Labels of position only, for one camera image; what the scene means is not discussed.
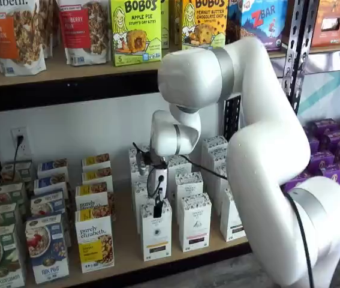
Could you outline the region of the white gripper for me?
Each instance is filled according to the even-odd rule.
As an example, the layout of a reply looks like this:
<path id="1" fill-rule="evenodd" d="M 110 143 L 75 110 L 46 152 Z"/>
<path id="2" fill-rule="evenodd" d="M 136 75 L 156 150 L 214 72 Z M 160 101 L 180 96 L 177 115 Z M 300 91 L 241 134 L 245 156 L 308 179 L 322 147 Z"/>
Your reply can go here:
<path id="1" fill-rule="evenodd" d="M 154 197 L 154 218 L 160 218 L 163 211 L 163 199 L 166 198 L 167 193 L 167 169 L 155 169 L 154 170 L 154 191 L 158 187 L 158 192 Z"/>

